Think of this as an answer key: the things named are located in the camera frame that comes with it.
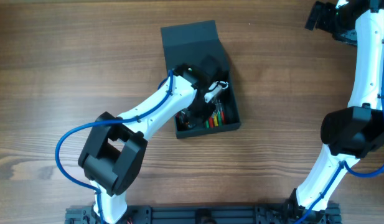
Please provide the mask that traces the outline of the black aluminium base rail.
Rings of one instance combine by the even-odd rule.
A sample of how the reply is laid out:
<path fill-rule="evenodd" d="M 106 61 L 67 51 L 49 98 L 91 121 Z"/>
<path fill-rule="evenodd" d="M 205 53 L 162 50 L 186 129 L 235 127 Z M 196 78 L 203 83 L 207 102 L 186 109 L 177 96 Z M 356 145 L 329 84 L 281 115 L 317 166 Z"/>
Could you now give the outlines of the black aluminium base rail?
<path fill-rule="evenodd" d="M 129 206 L 126 213 L 116 223 L 135 224 L 170 224 L 170 223 L 294 223 L 300 218 L 286 218 L 282 206 L 217 206 L 217 207 L 150 207 Z M 100 218 L 93 211 L 93 206 L 66 209 L 66 224 L 100 223 Z M 301 223 L 341 224 L 342 217 L 339 205 L 329 204 L 327 209 L 311 212 Z"/>

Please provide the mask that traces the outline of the red handled pruning shears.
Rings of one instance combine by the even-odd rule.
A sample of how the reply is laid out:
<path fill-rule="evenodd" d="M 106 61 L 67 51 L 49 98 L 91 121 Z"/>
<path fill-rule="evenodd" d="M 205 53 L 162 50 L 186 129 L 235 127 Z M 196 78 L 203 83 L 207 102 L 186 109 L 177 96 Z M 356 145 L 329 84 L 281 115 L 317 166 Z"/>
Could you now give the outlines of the red handled pruning shears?
<path fill-rule="evenodd" d="M 177 124 L 181 130 L 189 130 L 195 128 L 195 123 L 190 117 L 187 110 L 182 110 L 176 114 Z"/>

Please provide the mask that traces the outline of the dark green box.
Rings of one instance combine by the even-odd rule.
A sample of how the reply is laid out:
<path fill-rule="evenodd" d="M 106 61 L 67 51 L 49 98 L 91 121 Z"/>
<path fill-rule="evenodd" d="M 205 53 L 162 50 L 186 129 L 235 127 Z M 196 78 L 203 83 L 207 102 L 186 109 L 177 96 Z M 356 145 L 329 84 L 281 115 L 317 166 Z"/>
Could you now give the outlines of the dark green box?
<path fill-rule="evenodd" d="M 226 90 L 222 90 L 221 94 L 212 101 L 213 104 L 217 100 L 222 102 L 225 110 L 226 124 L 212 129 L 206 129 L 204 122 L 196 124 L 193 129 L 181 130 L 177 124 L 175 115 L 176 138 L 196 137 L 204 134 L 220 133 L 238 129 L 241 122 L 232 87 L 230 66 L 223 45 L 218 38 L 215 22 L 204 21 L 163 27 L 161 29 L 161 35 L 166 68 L 168 70 L 173 70 L 175 75 L 185 78 L 190 83 L 191 87 L 191 78 L 188 76 L 187 69 L 190 65 L 198 65 L 207 55 L 215 57 L 220 62 L 224 72 L 221 81 L 228 82 L 229 84 L 229 87 Z M 192 102 L 195 98 L 196 91 L 197 90 L 192 87 Z M 187 110 L 192 102 L 187 104 L 182 110 Z"/>

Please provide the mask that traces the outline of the black round tape measure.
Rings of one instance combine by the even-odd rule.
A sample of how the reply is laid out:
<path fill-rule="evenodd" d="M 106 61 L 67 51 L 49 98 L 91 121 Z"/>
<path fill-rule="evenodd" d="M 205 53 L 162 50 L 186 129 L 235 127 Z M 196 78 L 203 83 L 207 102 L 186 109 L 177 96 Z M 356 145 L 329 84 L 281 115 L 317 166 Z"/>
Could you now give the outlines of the black round tape measure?
<path fill-rule="evenodd" d="M 220 86 L 223 90 L 226 90 L 229 87 L 229 84 L 225 81 L 217 81 L 215 88 L 217 88 L 218 86 Z"/>

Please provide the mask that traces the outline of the clear plastic screwdriver case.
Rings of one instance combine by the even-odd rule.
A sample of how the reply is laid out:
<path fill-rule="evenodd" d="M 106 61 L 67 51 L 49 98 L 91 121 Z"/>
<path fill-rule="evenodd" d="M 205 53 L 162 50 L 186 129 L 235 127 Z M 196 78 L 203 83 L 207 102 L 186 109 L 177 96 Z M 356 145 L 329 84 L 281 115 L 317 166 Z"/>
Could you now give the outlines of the clear plastic screwdriver case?
<path fill-rule="evenodd" d="M 212 115 L 205 122 L 206 129 L 212 129 L 212 128 L 223 126 L 226 124 L 225 110 L 222 105 L 222 102 L 217 100 L 214 104 L 216 108 L 212 113 Z"/>

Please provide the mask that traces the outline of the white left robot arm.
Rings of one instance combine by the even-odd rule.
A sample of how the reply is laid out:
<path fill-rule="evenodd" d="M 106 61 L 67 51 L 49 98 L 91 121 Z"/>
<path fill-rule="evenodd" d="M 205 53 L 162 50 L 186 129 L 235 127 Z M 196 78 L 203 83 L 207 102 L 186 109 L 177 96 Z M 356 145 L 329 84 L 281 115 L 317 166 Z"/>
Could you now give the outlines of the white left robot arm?
<path fill-rule="evenodd" d="M 170 69 L 162 86 L 133 109 L 118 116 L 105 112 L 96 119 L 78 165 L 96 188 L 93 211 L 100 223 L 117 223 L 126 213 L 126 190 L 139 174 L 155 132 L 181 111 L 189 123 L 208 120 L 222 79 L 220 62 L 208 55 L 199 65 Z"/>

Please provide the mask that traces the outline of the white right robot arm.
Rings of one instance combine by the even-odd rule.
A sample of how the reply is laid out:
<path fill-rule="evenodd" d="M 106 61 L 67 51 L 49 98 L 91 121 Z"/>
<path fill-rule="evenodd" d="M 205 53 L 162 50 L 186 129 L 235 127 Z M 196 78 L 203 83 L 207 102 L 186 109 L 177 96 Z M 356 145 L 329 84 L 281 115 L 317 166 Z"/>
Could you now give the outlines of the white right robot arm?
<path fill-rule="evenodd" d="M 384 145 L 384 1 L 316 1 L 305 28 L 330 33 L 357 49 L 353 90 L 342 110 L 327 114 L 321 126 L 319 157 L 296 189 L 298 207 L 307 213 L 327 208 L 345 174 L 359 178 L 384 173 L 384 164 L 361 173 L 352 167 Z"/>

